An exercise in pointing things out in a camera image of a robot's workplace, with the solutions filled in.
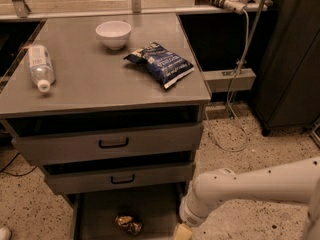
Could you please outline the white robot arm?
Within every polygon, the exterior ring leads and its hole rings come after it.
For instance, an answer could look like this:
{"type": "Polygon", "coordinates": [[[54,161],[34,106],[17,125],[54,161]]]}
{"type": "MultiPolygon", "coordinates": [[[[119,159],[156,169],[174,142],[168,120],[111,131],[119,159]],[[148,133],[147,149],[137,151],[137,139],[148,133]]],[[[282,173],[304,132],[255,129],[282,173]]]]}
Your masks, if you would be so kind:
{"type": "Polygon", "coordinates": [[[173,240],[191,240],[194,227],[233,199],[306,204],[302,240],[320,240],[320,157],[241,174],[228,168],[199,174],[181,200],[173,240]]]}

